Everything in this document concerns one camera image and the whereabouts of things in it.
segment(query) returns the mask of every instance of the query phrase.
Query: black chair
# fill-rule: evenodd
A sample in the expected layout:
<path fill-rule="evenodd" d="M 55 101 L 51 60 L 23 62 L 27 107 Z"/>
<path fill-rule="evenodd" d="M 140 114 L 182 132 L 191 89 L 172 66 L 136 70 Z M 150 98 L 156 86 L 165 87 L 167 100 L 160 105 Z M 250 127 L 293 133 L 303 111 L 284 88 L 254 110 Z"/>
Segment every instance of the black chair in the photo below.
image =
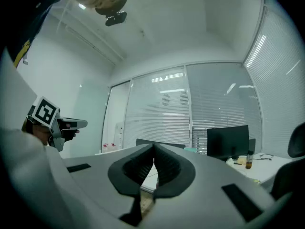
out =
<path fill-rule="evenodd" d="M 288 145 L 288 154 L 292 158 L 305 155 L 305 123 L 292 133 Z M 290 162 L 276 173 L 271 195 L 278 200 L 286 193 L 302 189 L 305 159 Z"/>

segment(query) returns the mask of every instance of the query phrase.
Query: black camera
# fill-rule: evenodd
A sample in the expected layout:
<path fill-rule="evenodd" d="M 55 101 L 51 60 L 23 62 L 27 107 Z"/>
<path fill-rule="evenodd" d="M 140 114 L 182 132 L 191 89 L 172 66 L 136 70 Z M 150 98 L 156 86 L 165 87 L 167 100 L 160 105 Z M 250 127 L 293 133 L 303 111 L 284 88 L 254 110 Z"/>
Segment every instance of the black camera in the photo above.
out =
<path fill-rule="evenodd" d="M 117 12 L 115 15 L 107 17 L 106 25 L 112 26 L 116 24 L 121 24 L 125 21 L 126 17 L 126 12 Z"/>

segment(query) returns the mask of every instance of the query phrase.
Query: window blinds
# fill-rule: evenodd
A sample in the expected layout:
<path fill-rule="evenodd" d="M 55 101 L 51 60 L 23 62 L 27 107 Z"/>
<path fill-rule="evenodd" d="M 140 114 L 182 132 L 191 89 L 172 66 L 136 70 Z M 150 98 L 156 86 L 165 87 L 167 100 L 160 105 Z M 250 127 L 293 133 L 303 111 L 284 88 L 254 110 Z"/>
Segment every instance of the window blinds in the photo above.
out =
<path fill-rule="evenodd" d="M 240 63 L 186 66 L 192 100 L 192 147 L 206 154 L 207 129 L 249 125 L 249 139 L 261 151 L 262 121 L 257 96 Z"/>
<path fill-rule="evenodd" d="M 184 67 L 134 78 L 124 125 L 123 148 L 144 139 L 189 147 L 188 85 Z"/>
<path fill-rule="evenodd" d="M 286 157 L 291 133 L 305 121 L 305 50 L 280 6 L 275 0 L 266 3 L 269 8 L 264 8 L 262 25 L 245 66 L 262 108 L 262 151 Z"/>

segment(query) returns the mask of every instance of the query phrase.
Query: ceiling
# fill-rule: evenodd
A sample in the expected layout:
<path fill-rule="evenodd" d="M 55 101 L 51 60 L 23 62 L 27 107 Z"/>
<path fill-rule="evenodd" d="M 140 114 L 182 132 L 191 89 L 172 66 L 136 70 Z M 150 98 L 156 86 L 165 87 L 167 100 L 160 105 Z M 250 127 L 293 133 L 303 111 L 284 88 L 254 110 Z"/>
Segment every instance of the ceiling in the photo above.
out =
<path fill-rule="evenodd" d="M 208 32 L 221 36 L 225 42 L 234 37 L 238 23 L 240 0 L 128 0 L 122 11 L 128 16 L 124 23 L 105 26 L 106 18 L 93 9 L 82 10 L 75 0 L 55 4 L 51 14 L 86 37 L 83 28 L 98 38 L 86 37 L 104 52 L 115 65 L 139 50 L 183 37 L 197 37 Z"/>

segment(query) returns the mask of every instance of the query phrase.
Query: teal object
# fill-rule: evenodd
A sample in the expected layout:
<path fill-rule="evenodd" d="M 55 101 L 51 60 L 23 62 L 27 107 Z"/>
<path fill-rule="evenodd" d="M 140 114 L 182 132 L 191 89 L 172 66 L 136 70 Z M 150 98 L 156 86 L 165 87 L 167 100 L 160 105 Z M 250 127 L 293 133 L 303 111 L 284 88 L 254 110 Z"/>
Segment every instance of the teal object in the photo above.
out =
<path fill-rule="evenodd" d="M 193 152 L 193 153 L 197 153 L 197 148 L 195 148 L 195 147 L 185 147 L 184 150 L 190 151 L 190 152 Z"/>

